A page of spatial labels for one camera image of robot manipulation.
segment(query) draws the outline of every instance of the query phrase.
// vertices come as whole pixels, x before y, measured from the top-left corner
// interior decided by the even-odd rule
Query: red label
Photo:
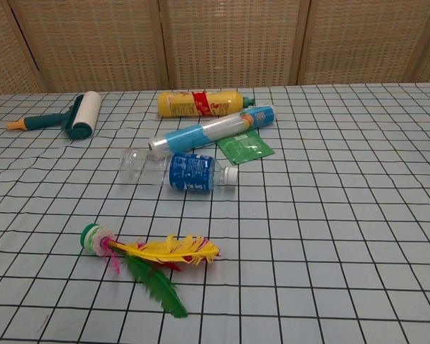
[[[193,92],[194,104],[202,116],[213,116],[205,92]]]

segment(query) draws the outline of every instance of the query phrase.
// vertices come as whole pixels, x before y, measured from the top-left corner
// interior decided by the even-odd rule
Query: green feather
[[[150,296],[161,303],[162,308],[174,317],[187,317],[188,312],[178,298],[175,285],[162,271],[154,268],[144,260],[124,255],[124,260],[137,282],[142,282]]]

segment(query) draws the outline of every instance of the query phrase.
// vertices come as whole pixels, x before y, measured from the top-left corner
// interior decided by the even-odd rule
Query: yellow feather
[[[121,244],[119,242],[110,242],[110,245],[117,247],[128,254],[140,257],[152,262],[185,262],[198,264],[203,259],[211,263],[220,252],[220,248],[212,242],[207,241],[205,245],[199,249],[204,242],[202,236],[193,238],[188,235],[183,240],[175,239],[175,236],[169,235],[164,242],[148,242],[137,247],[137,243]]]

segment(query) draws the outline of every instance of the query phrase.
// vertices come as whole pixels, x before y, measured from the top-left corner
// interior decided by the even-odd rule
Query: feather toy
[[[198,264],[205,260],[211,263],[220,251],[208,239],[202,236],[193,238],[191,235],[181,241],[170,235],[164,242],[122,244],[115,241],[115,236],[108,229],[97,224],[86,226],[80,242],[88,252],[106,259],[110,257],[117,273],[120,272],[120,264],[115,253],[123,256],[134,280],[142,282],[150,296],[174,317],[186,317],[188,312],[178,298],[175,285],[159,267],[180,271],[177,262]]]

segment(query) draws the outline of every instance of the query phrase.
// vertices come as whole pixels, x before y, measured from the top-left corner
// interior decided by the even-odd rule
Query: white bottle cap
[[[224,183],[226,185],[237,185],[237,167],[226,167],[224,169]]]

